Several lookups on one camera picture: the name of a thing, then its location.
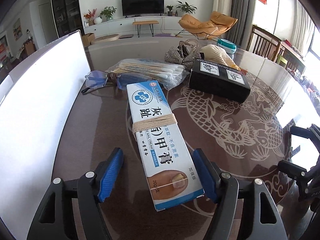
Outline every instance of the cream knit fabric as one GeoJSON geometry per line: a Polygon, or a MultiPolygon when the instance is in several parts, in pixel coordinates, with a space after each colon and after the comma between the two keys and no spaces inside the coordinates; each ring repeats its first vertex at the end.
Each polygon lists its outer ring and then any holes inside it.
{"type": "Polygon", "coordinates": [[[207,46],[204,46],[201,49],[201,52],[204,53],[204,59],[208,61],[212,61],[215,63],[219,63],[237,70],[240,70],[240,68],[235,64],[235,62],[231,59],[231,57],[226,53],[225,49],[209,44],[207,46]]]}

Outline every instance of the green chair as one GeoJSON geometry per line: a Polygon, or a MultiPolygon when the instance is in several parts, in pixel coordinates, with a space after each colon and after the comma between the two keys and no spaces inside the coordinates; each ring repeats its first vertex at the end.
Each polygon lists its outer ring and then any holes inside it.
{"type": "Polygon", "coordinates": [[[279,64],[280,66],[286,68],[288,61],[284,57],[282,57],[280,54],[278,54],[276,63],[279,64]]]}

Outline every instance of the television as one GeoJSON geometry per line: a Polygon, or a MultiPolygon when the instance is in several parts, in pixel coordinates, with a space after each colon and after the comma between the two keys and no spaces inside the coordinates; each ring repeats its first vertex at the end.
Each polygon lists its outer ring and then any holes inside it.
{"type": "Polygon", "coordinates": [[[147,13],[164,13],[164,0],[121,0],[122,14],[139,15],[147,13]]]}

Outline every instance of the metal screw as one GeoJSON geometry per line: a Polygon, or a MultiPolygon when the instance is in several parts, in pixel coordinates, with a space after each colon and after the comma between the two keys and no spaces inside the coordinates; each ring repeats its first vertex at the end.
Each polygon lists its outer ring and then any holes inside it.
{"type": "Polygon", "coordinates": [[[254,182],[257,183],[258,185],[262,184],[262,180],[261,179],[255,179],[254,182]]]}
{"type": "Polygon", "coordinates": [[[61,182],[61,179],[60,178],[55,178],[53,180],[53,184],[59,184],[61,182]]]}
{"type": "Polygon", "coordinates": [[[92,178],[92,177],[94,176],[94,172],[93,172],[93,171],[88,171],[88,172],[85,174],[85,176],[86,176],[87,178],[92,178]]]}
{"type": "Polygon", "coordinates": [[[221,173],[221,176],[222,176],[223,178],[225,178],[225,179],[230,179],[230,177],[231,177],[231,175],[230,175],[229,173],[227,173],[227,172],[221,173]]]}

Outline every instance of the potted plant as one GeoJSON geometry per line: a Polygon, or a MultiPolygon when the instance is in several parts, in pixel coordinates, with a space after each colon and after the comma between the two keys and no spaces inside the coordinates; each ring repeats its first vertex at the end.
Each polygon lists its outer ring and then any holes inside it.
{"type": "Polygon", "coordinates": [[[189,5],[187,2],[182,3],[180,1],[177,1],[179,4],[177,5],[177,8],[180,8],[181,11],[185,12],[185,13],[191,13],[193,14],[196,10],[197,7],[194,5],[189,5]]]}
{"type": "Polygon", "coordinates": [[[103,11],[101,11],[100,16],[104,15],[107,20],[113,19],[113,14],[116,12],[117,8],[114,8],[113,6],[106,6],[103,11]]]}
{"type": "Polygon", "coordinates": [[[166,6],[168,9],[169,9],[169,11],[168,11],[168,16],[172,16],[172,9],[173,9],[173,5],[167,5],[166,6]]]}
{"type": "Polygon", "coordinates": [[[93,9],[92,12],[88,10],[88,13],[83,14],[83,17],[88,19],[89,26],[94,25],[93,18],[97,12],[97,9],[93,9]]]}

